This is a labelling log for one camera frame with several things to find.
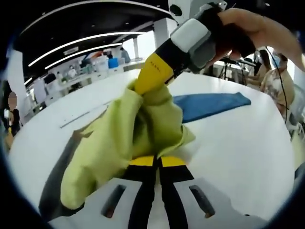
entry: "ceiling light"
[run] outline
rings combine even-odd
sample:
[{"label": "ceiling light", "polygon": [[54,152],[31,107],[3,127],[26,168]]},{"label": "ceiling light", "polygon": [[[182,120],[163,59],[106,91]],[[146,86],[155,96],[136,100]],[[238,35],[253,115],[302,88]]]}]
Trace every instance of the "ceiling light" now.
[{"label": "ceiling light", "polygon": [[60,59],[60,60],[58,60],[58,61],[56,61],[56,62],[54,62],[54,63],[48,65],[48,66],[45,67],[44,69],[47,70],[48,68],[51,68],[52,66],[54,66],[54,65],[56,65],[56,64],[58,64],[58,63],[60,63],[60,62],[62,62],[62,61],[65,61],[65,60],[67,60],[67,59],[69,59],[69,58],[71,58],[71,57],[73,57],[73,56],[76,56],[76,55],[79,55],[79,54],[82,54],[82,53],[85,53],[85,52],[93,51],[93,50],[96,50],[96,49],[102,49],[102,48],[112,47],[112,46],[119,46],[119,45],[122,45],[122,44],[123,44],[123,43],[106,44],[106,45],[98,46],[98,47],[95,47],[95,48],[86,49],[86,50],[84,50],[84,51],[77,52],[77,53],[75,53],[75,54],[72,54],[72,55],[70,55],[70,56],[67,56],[67,57],[65,57],[65,58],[62,58],[62,59]]},{"label": "ceiling light", "polygon": [[40,61],[42,58],[46,57],[47,55],[50,55],[51,53],[62,49],[64,47],[67,47],[71,44],[75,44],[78,42],[82,42],[82,41],[86,41],[86,40],[90,40],[90,39],[94,39],[94,38],[98,38],[98,37],[107,37],[107,36],[117,36],[117,35],[141,35],[144,34],[144,32],[110,32],[110,33],[104,33],[104,34],[98,34],[98,35],[94,35],[94,36],[90,36],[90,37],[84,37],[66,44],[63,44],[55,49],[52,49],[51,51],[48,51],[47,53],[45,53],[44,55],[38,57],[36,60],[34,60],[33,62],[31,62],[28,66],[31,67],[33,64],[35,64],[36,62]]},{"label": "ceiling light", "polygon": [[28,80],[24,83],[24,85],[26,85],[27,83],[29,83],[32,79],[33,79],[33,77],[31,77],[30,79],[28,79]]}]

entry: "human hand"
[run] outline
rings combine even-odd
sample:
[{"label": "human hand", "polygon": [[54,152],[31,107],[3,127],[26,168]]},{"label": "human hand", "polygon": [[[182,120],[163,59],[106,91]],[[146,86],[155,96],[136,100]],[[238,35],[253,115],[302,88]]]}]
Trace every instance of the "human hand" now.
[{"label": "human hand", "polygon": [[[282,24],[270,18],[237,8],[220,12],[218,16],[224,25],[234,23],[242,28],[256,48],[271,46],[305,72],[305,57],[302,54],[301,45],[297,38]],[[221,59],[231,49],[231,47],[217,46],[216,56],[210,63]],[[231,59],[239,59],[240,57],[237,50],[232,50]]]}]

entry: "curved light strip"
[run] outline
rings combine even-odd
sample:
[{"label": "curved light strip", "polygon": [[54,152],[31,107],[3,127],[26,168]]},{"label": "curved light strip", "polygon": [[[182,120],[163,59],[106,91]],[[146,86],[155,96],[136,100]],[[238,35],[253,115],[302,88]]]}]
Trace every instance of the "curved light strip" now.
[{"label": "curved light strip", "polygon": [[97,2],[115,2],[115,3],[125,3],[125,4],[131,4],[131,5],[138,5],[138,6],[143,6],[143,7],[151,8],[151,9],[154,9],[154,10],[158,10],[158,11],[161,11],[163,13],[167,13],[167,14],[169,14],[171,16],[171,13],[169,11],[160,9],[158,7],[155,7],[155,6],[151,6],[151,5],[147,5],[147,4],[139,3],[139,2],[134,2],[134,1],[127,1],[127,0],[89,0],[89,1],[81,1],[81,2],[77,2],[77,3],[73,3],[73,4],[70,4],[70,5],[66,5],[66,6],[63,6],[63,7],[59,7],[57,9],[55,9],[55,10],[52,10],[49,13],[44,14],[43,16],[41,16],[40,18],[38,18],[37,20],[32,22],[27,28],[25,28],[21,32],[21,34],[24,33],[32,25],[34,25],[35,23],[39,22],[41,19],[43,19],[45,17],[48,17],[49,15],[51,15],[53,13],[56,13],[58,11],[61,11],[61,10],[64,10],[66,8],[70,8],[70,7],[73,7],[73,6],[89,4],[89,3],[97,3]]},{"label": "curved light strip", "polygon": [[63,44],[63,45],[61,45],[61,46],[59,46],[55,49],[52,49],[51,51],[46,52],[44,55],[42,55],[42,56],[38,57],[36,60],[32,61],[28,66],[31,67],[33,64],[35,64],[36,62],[38,62],[42,58],[46,57],[47,55],[50,55],[52,52],[55,52],[59,49],[67,47],[71,44],[75,44],[75,43],[82,42],[82,41],[85,41],[85,40],[98,38],[98,37],[116,36],[116,35],[141,35],[141,34],[144,34],[144,32],[110,32],[110,33],[98,34],[98,35],[94,35],[94,36],[90,36],[90,37],[84,37],[84,38],[81,38],[81,39]]},{"label": "curved light strip", "polygon": [[58,61],[56,61],[56,62],[54,62],[54,63],[48,65],[48,66],[45,67],[44,69],[47,70],[48,68],[51,68],[52,66],[54,66],[54,65],[56,65],[56,64],[58,64],[58,63],[60,63],[60,62],[62,62],[62,61],[65,61],[65,60],[67,60],[67,59],[69,59],[69,58],[71,58],[71,57],[73,57],[73,56],[76,56],[76,55],[78,55],[78,54],[82,54],[82,53],[89,52],[89,51],[96,50],[96,49],[102,49],[102,48],[107,48],[107,47],[118,46],[118,45],[122,45],[122,44],[123,44],[123,43],[106,44],[106,45],[98,46],[98,47],[95,47],[95,48],[86,49],[86,50],[84,50],[84,51],[77,52],[77,53],[75,53],[75,54],[72,54],[72,55],[70,55],[70,56],[67,56],[67,57],[65,57],[65,58],[62,58],[62,59],[60,59],[60,60],[58,60]]}]

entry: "white column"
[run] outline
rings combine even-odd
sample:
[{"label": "white column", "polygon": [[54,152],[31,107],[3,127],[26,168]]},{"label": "white column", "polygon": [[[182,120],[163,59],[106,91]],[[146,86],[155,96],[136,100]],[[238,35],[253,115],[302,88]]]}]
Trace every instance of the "white column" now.
[{"label": "white column", "polygon": [[16,50],[12,50],[9,56],[9,62],[4,73],[6,79],[9,82],[11,90],[16,93],[17,96],[17,109],[23,114],[24,102],[27,97],[24,75],[22,67],[22,53]]},{"label": "white column", "polygon": [[154,23],[154,37],[156,48],[160,47],[171,35],[171,33],[177,28],[176,21],[163,18]]},{"label": "white column", "polygon": [[139,46],[138,46],[138,38],[133,39],[133,47],[134,47],[134,54],[135,58],[139,58]]}]

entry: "blue towel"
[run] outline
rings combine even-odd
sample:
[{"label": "blue towel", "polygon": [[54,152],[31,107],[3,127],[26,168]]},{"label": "blue towel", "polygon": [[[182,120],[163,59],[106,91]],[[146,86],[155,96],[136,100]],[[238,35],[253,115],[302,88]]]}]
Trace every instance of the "blue towel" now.
[{"label": "blue towel", "polygon": [[235,94],[189,94],[173,98],[183,110],[182,123],[189,123],[234,108],[250,105],[251,100],[241,93]]}]

